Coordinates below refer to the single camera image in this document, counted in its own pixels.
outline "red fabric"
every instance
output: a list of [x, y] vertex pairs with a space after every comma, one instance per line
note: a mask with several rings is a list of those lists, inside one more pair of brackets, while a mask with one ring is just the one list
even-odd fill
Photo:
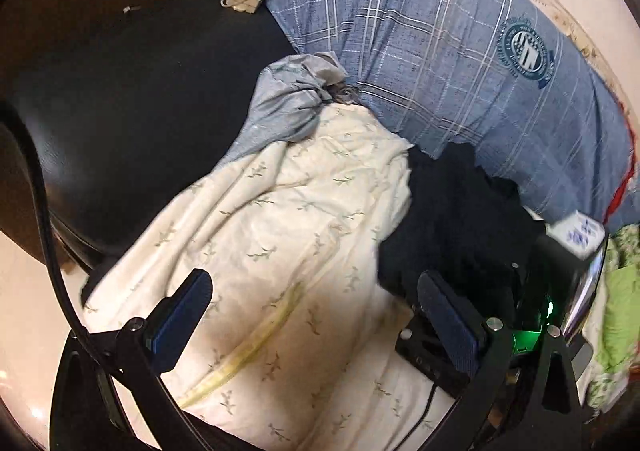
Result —
[[607, 208], [607, 212], [604, 215], [604, 221], [603, 221], [604, 224], [607, 224], [612, 214], [616, 212], [620, 207], [620, 204], [622, 203], [622, 199], [625, 197], [625, 189], [629, 184], [629, 180], [631, 180], [634, 177], [634, 174], [636, 173], [636, 134], [634, 133], [634, 130], [631, 128], [631, 124], [629, 123], [629, 119], [626, 116], [624, 106], [622, 106], [622, 103], [619, 100], [617, 100], [617, 102], [620, 107], [620, 111], [622, 111], [622, 116], [625, 118], [626, 129], [628, 130], [629, 136], [631, 137], [631, 157], [630, 157], [630, 163], [629, 163], [629, 171], [626, 172], [626, 175], [622, 180], [622, 183], [620, 184], [618, 189], [616, 189], [616, 193], [613, 195], [613, 199], [611, 200], [611, 203]]

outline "white floral blanket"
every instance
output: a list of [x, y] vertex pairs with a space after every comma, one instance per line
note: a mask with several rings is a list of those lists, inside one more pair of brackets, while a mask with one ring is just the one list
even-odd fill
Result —
[[[378, 242], [409, 204], [406, 150], [363, 107], [275, 142], [176, 196], [95, 289], [92, 331], [146, 316], [194, 267], [212, 302], [162, 377], [206, 422], [270, 450], [392, 449], [431, 382], [394, 352], [411, 313], [376, 283]], [[438, 391], [404, 449], [452, 400]]]

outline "pillow logo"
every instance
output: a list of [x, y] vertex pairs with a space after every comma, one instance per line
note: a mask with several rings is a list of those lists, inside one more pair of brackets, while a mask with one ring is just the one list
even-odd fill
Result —
[[500, 61], [513, 75], [537, 81], [540, 89], [549, 84], [556, 68], [554, 53], [546, 49], [529, 19], [512, 17], [505, 21], [497, 46]]

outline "black cable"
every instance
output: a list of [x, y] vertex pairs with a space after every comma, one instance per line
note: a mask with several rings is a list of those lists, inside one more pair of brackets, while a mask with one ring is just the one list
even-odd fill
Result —
[[408, 440], [408, 438], [415, 433], [415, 430], [418, 429], [418, 426], [420, 426], [425, 417], [427, 417], [427, 415], [429, 414], [429, 410], [431, 409], [431, 403], [433, 402], [433, 398], [436, 394], [436, 388], [436, 383], [433, 383], [433, 385], [431, 386], [431, 392], [429, 393], [429, 399], [427, 400], [427, 405], [424, 407], [422, 416], [418, 419], [418, 422], [416, 422], [414, 426], [409, 430], [409, 433], [404, 435], [404, 438], [400, 441], [400, 443], [391, 451], [398, 451], [402, 447], [402, 444], [404, 444]]
[[29, 185], [31, 187], [31, 197], [33, 198], [33, 208], [36, 213], [36, 221], [38, 222], [38, 233], [40, 235], [40, 243], [42, 244], [42, 253], [44, 261], [49, 272], [49, 279], [56, 294], [56, 298], [62, 312], [65, 315], [66, 322], [69, 323], [72, 332], [78, 338], [82, 348], [96, 361], [102, 369], [109, 373], [112, 377], [122, 382], [122, 372], [109, 363], [100, 350], [91, 342], [89, 331], [82, 325], [73, 303], [69, 298], [66, 290], [65, 281], [60, 271], [60, 264], [56, 256], [55, 243], [51, 230], [51, 221], [49, 218], [49, 206], [47, 205], [47, 193], [44, 186], [44, 177], [42, 176], [42, 167], [38, 152], [27, 127], [23, 124], [14, 108], [7, 101], [0, 99], [0, 124], [6, 127], [14, 138], [18, 150], [24, 157], [27, 164], [29, 174]]

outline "green cloth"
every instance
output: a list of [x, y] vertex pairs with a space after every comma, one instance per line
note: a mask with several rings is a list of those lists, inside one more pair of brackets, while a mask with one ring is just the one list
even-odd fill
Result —
[[587, 403], [596, 411], [607, 411], [619, 397], [638, 351], [640, 225], [623, 227], [609, 238], [602, 280], [606, 301], [602, 325], [595, 326], [599, 335], [594, 344], [596, 355], [589, 365], [587, 395]]
[[636, 265], [609, 272], [605, 277], [607, 304], [602, 345], [597, 360], [606, 373], [620, 371], [634, 353], [640, 331], [640, 273]]

